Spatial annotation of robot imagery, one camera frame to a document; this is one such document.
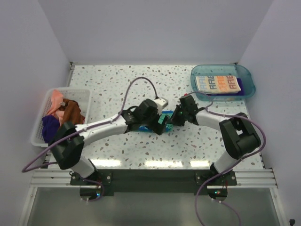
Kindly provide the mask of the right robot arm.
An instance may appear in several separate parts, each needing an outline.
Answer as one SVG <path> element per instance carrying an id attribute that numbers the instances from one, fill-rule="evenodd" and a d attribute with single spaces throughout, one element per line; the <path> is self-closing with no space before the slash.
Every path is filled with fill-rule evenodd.
<path id="1" fill-rule="evenodd" d="M 259 135 L 244 113 L 233 116 L 210 113 L 207 108 L 198 108 L 191 95 L 180 98 L 170 122 L 175 126 L 184 126 L 189 122 L 221 132 L 225 151 L 211 164 L 209 174 L 210 181 L 215 185 L 226 180 L 226 173 L 234 164 L 261 146 Z"/>

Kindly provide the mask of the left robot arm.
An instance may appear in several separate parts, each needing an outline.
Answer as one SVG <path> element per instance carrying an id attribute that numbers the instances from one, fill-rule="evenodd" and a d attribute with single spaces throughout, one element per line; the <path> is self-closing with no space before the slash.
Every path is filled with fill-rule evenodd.
<path id="1" fill-rule="evenodd" d="M 106 137 L 137 131 L 141 126 L 161 135 L 168 116 L 160 117 L 168 101 L 162 97 L 145 99 L 139 106 L 132 106 L 106 120 L 89 124 L 73 125 L 66 122 L 49 144 L 50 151 L 61 170 L 72 170 L 87 185 L 100 179 L 100 173 L 91 160 L 82 156 L 83 149 Z"/>

